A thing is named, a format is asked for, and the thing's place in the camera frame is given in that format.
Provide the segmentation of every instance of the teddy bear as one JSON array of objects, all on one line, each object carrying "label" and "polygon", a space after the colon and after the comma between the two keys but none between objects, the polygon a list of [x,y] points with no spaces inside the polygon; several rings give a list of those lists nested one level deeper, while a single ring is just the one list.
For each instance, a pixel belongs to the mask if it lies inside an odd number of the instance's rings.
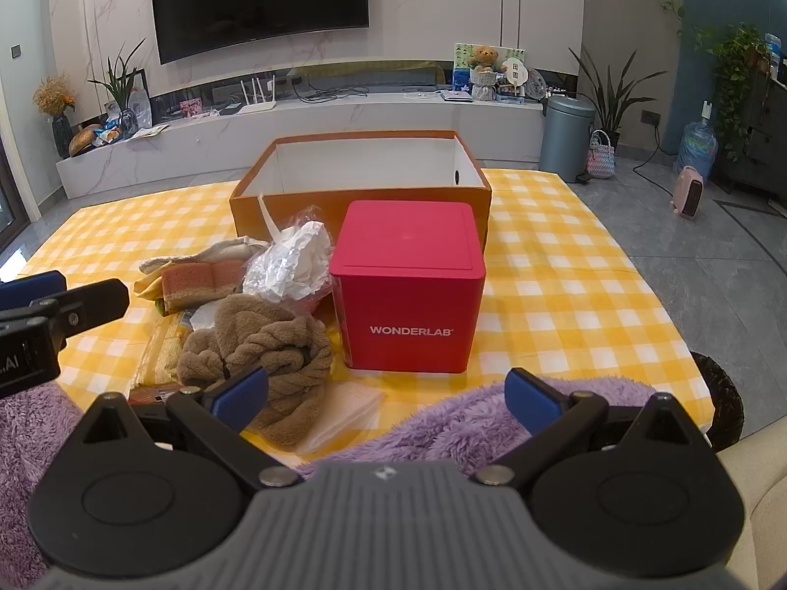
[{"label": "teddy bear", "polygon": [[491,46],[475,46],[469,63],[470,66],[475,66],[475,70],[492,71],[496,59],[497,51]]}]

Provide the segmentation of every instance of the wall outlet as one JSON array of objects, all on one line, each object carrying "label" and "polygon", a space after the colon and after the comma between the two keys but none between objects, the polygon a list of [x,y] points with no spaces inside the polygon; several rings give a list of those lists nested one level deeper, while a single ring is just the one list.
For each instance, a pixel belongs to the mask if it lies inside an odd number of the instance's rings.
[{"label": "wall outlet", "polygon": [[658,127],[661,121],[661,113],[654,113],[653,111],[643,111],[640,116],[640,121],[643,124],[650,124]]}]

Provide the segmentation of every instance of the woven bag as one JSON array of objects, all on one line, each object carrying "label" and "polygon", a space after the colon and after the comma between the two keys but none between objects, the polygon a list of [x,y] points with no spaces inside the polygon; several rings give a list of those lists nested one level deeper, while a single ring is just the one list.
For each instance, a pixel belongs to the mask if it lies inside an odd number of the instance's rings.
[{"label": "woven bag", "polygon": [[[606,144],[601,143],[600,135],[605,137]],[[596,179],[607,179],[615,174],[615,149],[609,141],[609,135],[601,129],[590,134],[587,169],[590,176]]]}]

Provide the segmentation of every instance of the plastic bag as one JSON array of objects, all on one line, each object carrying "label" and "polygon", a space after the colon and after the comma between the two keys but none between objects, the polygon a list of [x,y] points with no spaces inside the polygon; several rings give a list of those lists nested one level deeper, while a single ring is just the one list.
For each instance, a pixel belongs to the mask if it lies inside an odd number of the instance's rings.
[{"label": "plastic bag", "polygon": [[362,420],[377,412],[385,397],[382,390],[357,382],[327,381],[320,414],[294,451],[298,455],[320,451],[345,430],[357,428]]},{"label": "plastic bag", "polygon": [[299,213],[294,224],[278,230],[260,197],[265,223],[273,239],[270,247],[249,260],[243,293],[278,303],[295,315],[312,315],[331,292],[328,264],[333,242],[314,206]]},{"label": "plastic bag", "polygon": [[128,97],[128,107],[134,112],[139,128],[152,127],[151,98],[145,90],[142,73],[138,73],[134,80],[134,88],[131,89],[131,95]]}]

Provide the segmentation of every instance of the tv stand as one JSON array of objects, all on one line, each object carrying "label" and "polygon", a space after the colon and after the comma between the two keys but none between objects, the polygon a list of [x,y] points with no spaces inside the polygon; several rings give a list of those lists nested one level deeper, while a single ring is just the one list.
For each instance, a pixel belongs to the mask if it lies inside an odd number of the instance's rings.
[{"label": "tv stand", "polygon": [[58,163],[69,198],[148,181],[251,167],[277,137],[356,130],[455,130],[490,167],[534,168],[542,106],[446,102],[438,94],[372,93],[324,104],[278,100],[266,112],[184,118],[155,137],[120,141]]}]

